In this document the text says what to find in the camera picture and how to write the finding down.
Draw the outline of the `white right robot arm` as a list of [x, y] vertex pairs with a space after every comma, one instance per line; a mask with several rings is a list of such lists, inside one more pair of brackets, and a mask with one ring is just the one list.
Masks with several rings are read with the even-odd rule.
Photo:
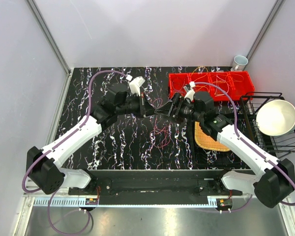
[[236, 120], [231, 121], [216, 112], [213, 98], [208, 92], [196, 92], [192, 99], [176, 93], [155, 113], [177, 123], [184, 119], [198, 122], [206, 135], [228, 147], [253, 171], [251, 175], [226, 172], [213, 183], [217, 194], [224, 195], [230, 190], [237, 190], [256, 196], [268, 208], [278, 203], [295, 206], [293, 163], [288, 159], [280, 161], [243, 135], [237, 128]]

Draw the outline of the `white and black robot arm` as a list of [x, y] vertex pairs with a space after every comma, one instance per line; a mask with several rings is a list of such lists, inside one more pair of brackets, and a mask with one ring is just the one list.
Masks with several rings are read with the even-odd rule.
[[87, 195], [96, 192], [97, 177], [87, 170], [65, 169], [63, 164], [86, 142], [112, 126], [119, 116], [133, 114], [145, 118], [154, 114], [154, 108], [140, 91], [144, 82], [143, 77], [137, 77], [128, 86], [113, 84], [103, 99], [64, 135], [41, 149], [32, 147], [27, 152], [26, 176], [46, 195], [66, 187], [78, 188]]

